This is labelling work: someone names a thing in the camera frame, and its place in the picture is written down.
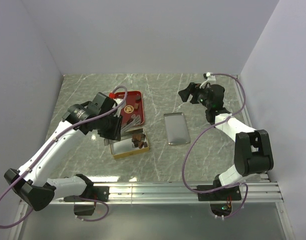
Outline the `silver tin lid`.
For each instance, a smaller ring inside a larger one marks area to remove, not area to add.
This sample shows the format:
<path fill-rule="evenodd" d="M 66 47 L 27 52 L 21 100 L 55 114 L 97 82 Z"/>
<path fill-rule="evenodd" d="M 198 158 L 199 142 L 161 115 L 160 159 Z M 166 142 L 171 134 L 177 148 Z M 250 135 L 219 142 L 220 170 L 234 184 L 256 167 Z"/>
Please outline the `silver tin lid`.
<path fill-rule="evenodd" d="M 182 112 L 164 114 L 165 129 L 168 145 L 178 146 L 190 143 L 190 135 Z"/>

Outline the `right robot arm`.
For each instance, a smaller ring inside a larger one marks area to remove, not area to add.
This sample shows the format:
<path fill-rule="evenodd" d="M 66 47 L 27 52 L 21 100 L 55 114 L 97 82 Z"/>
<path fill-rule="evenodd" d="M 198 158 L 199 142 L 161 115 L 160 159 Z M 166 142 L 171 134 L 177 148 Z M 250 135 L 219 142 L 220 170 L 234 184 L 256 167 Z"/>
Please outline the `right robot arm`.
<path fill-rule="evenodd" d="M 213 188 L 208 191 L 213 192 L 215 198 L 223 200 L 230 194 L 230 188 L 239 185 L 247 177 L 273 169 L 268 132 L 245 125 L 224 107 L 224 87 L 192 82 L 178 94 L 183 102 L 202 104 L 211 127 L 222 131 L 235 143 L 233 165 L 216 176 Z"/>

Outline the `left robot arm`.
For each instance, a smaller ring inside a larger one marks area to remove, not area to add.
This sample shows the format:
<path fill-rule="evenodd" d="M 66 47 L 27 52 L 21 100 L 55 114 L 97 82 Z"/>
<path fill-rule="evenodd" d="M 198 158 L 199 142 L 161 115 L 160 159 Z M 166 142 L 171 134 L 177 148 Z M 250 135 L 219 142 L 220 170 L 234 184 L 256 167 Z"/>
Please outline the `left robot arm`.
<path fill-rule="evenodd" d="M 121 109 L 125 101 L 113 99 L 113 94 L 98 92 L 92 101 L 68 108 L 51 137 L 39 151 L 19 169 L 4 174 L 12 190 L 35 211 L 44 209 L 58 198 L 77 196 L 88 201 L 93 194 L 93 182 L 83 174 L 69 178 L 50 179 L 50 174 L 64 156 L 89 132 L 100 137 L 121 139 Z"/>

